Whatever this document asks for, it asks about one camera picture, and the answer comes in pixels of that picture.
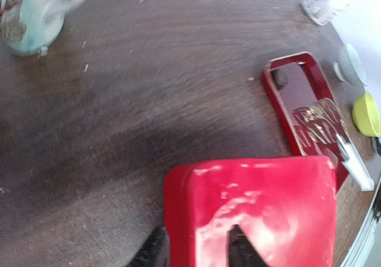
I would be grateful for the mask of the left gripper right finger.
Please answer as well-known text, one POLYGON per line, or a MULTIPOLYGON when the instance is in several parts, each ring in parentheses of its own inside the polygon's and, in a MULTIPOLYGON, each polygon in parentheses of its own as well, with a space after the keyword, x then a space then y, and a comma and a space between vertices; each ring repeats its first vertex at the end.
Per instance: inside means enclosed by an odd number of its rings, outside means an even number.
POLYGON ((239 225, 234 225, 228 232, 227 241, 229 267, 268 267, 239 225))

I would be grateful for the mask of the red chocolate tray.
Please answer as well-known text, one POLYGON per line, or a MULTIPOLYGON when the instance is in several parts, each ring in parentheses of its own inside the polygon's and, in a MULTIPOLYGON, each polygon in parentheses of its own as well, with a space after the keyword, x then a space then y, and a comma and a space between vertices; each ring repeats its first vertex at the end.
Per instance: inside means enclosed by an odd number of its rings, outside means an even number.
POLYGON ((348 176, 337 138, 349 142, 340 110, 318 62, 308 52, 268 61, 265 91, 296 156, 327 156, 339 189, 348 176))

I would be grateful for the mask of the red tin lid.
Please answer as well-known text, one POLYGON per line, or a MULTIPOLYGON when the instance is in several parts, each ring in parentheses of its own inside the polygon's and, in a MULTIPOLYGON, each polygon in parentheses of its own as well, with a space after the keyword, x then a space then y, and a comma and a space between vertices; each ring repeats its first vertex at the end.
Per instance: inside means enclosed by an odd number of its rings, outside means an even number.
POLYGON ((164 180, 171 266, 228 266, 239 225, 268 266, 332 266, 336 174, 326 156, 219 159, 164 180))

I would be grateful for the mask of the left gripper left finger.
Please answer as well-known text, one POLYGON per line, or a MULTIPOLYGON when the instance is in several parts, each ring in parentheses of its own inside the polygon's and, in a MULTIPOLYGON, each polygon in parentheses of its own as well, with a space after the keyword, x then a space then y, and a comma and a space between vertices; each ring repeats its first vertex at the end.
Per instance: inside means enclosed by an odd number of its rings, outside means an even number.
POLYGON ((136 252, 128 267, 166 267, 170 264, 170 240, 164 226, 157 226, 136 252))

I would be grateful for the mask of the metal serving tongs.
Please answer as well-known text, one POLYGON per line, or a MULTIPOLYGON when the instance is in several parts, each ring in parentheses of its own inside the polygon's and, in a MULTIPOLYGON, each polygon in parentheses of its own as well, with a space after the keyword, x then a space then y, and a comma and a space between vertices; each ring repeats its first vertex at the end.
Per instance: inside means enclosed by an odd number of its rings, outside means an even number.
POLYGON ((336 142, 343 158, 343 166, 357 182, 361 191, 373 191, 374 181, 352 141, 347 142, 342 136, 336 134, 336 142))

